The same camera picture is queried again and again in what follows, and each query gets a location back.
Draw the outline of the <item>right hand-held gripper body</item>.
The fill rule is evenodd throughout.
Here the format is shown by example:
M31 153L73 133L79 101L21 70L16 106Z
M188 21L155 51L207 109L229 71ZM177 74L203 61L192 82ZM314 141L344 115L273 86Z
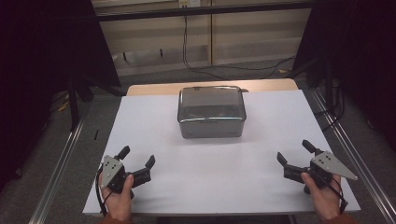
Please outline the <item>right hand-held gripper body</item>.
M313 178L319 189L329 187L334 175L357 181L359 178L330 151L323 151L310 161L307 172Z

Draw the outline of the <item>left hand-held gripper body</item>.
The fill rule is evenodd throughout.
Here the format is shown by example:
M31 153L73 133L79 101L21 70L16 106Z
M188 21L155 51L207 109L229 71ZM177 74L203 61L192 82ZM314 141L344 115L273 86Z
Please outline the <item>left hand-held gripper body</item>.
M110 192L105 196L105 199L111 193L121 194L126 177L131 175L131 172L126 172L123 163L123 156L111 157L106 155L102 164L102 182L100 189L109 189Z

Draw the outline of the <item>person's left hand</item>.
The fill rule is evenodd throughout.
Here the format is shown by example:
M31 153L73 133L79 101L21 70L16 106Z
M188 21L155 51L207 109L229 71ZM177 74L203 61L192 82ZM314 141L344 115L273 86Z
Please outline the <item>person's left hand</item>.
M110 192L109 189L102 189L102 197L106 200L107 214L120 221L132 220L132 200L130 190L134 183L134 177L129 175L124 182L121 194L111 193L106 199L105 196Z

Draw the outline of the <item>person's right hand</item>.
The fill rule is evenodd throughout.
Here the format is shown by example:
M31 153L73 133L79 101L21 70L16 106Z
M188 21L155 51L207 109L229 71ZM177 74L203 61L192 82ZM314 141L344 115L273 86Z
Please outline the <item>person's right hand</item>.
M312 203L319 217L319 220L322 221L325 219L339 216L340 199L337 196L337 193L340 192L339 185L341 184L341 177L338 175L333 176L331 186L333 187L335 192L333 192L328 187L319 189L313 178L308 173L302 173L301 177L310 190Z

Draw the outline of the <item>clear plastic storage box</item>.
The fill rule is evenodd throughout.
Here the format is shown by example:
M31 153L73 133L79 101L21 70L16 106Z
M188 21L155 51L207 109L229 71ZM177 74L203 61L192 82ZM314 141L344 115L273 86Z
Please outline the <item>clear plastic storage box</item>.
M240 137L244 130L243 122L230 120L202 120L179 123L183 138L224 138Z

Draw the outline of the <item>black horizontal bar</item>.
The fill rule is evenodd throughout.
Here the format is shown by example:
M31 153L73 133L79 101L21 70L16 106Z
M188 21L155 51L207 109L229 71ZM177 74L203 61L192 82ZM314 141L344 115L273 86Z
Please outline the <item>black horizontal bar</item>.
M274 11L311 8L317 0L302 0L294 2L264 3L254 5L233 5L233 6L213 6L213 7L190 7L174 9L158 9L151 11L136 11L122 13L105 13L93 17L95 21L128 21L143 19L158 19L185 16L201 16L213 14L245 13L257 11Z

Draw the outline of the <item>white wall socket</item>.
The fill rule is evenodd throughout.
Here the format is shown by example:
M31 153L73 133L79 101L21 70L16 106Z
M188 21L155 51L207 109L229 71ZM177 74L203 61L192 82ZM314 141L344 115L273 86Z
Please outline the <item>white wall socket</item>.
M178 0L178 5L180 8L199 7L201 0Z

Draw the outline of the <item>dark curtain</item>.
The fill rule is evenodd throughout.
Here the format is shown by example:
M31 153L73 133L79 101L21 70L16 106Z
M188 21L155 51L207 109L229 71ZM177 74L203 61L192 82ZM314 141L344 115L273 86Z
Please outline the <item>dark curtain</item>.
M17 176L50 116L73 87L118 86L92 0L0 0L0 192Z
M318 0L310 10L295 69L311 86L326 65L396 151L396 0Z

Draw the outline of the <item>metal floor rail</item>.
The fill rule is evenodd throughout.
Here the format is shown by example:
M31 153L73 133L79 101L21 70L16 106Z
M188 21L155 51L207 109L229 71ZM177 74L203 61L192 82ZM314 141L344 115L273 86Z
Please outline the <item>metal floor rail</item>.
M359 177L348 182L361 207L354 218L361 224L396 224L396 153L349 98L330 113L320 89L304 94L333 154Z
M79 139L81 130L83 129L85 119L80 119L75 129L69 134L68 139L63 148L62 154L56 163L56 166L52 172L49 182L42 194L35 210L28 222L28 224L45 224L46 218L50 211L50 207L56 196L60 182L64 176L65 169L69 163L71 154L76 147Z

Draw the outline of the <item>black metal stand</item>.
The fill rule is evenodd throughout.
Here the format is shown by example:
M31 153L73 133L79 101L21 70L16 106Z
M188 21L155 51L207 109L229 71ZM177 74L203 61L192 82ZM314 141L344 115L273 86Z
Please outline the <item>black metal stand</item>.
M85 75L70 76L67 83L67 92L69 97L71 111L71 129L73 132L79 123L78 98L83 102L90 102L93 99L93 93L90 89L89 78Z

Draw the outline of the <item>clear plastic box lid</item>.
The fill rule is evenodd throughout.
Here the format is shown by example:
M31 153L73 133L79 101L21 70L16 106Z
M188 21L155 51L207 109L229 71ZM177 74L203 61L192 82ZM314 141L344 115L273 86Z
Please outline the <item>clear plastic box lid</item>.
M183 88L179 92L177 121L230 120L247 118L242 90L237 86Z

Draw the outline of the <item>white table mat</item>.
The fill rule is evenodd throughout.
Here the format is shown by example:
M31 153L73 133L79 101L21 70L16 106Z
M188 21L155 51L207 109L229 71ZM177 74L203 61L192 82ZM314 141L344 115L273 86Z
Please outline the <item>white table mat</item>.
M304 93L247 92L247 119L235 138L185 139L175 95L122 98L105 153L130 147L123 164L133 172L156 160L148 183L134 189L137 216L296 214L313 209L302 184L283 176L276 159L305 167L308 140L328 150Z

